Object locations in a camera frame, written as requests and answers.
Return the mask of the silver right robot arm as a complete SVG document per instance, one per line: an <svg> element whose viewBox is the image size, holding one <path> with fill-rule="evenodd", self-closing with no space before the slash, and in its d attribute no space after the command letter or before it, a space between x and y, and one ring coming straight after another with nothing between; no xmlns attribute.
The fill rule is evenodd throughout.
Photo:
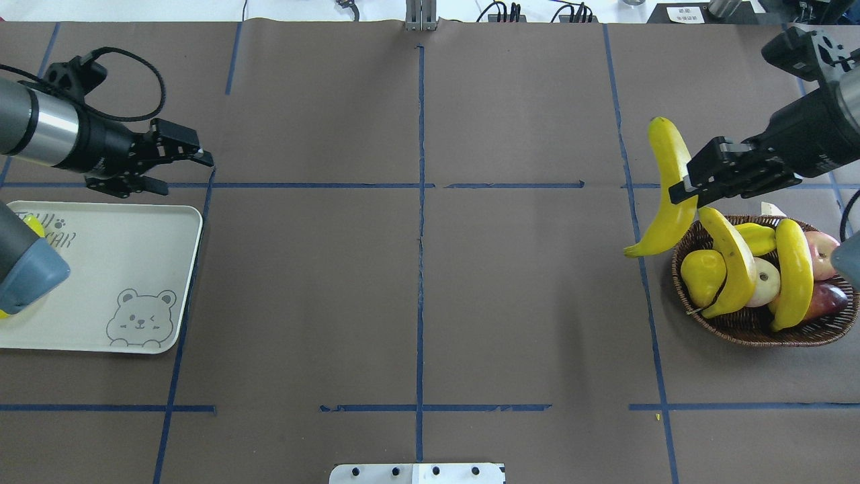
<svg viewBox="0 0 860 484"><path fill-rule="evenodd" d="M785 70L819 87L772 114L761 134L713 138L669 188L672 203L761 196L857 162L858 67L793 61Z"/></svg>

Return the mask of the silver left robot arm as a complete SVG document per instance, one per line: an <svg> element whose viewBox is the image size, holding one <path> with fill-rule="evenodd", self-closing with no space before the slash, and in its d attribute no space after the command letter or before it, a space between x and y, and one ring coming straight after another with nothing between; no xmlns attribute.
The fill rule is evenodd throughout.
<svg viewBox="0 0 860 484"><path fill-rule="evenodd" d="M135 130L88 102L101 74L52 69L43 77L2 79L2 180L14 167L49 169L55 180L74 177L84 188L125 199L137 193L166 195L155 171L170 163L214 165L194 129L149 114ZM2 207L2 315L22 309L58 287L69 275L65 261Z"/></svg>

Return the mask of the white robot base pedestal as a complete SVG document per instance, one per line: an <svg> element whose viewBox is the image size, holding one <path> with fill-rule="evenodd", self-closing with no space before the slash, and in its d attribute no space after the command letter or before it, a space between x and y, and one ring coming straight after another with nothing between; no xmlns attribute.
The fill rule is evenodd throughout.
<svg viewBox="0 0 860 484"><path fill-rule="evenodd" d="M503 465L492 462L338 465L329 483L506 483Z"/></svg>

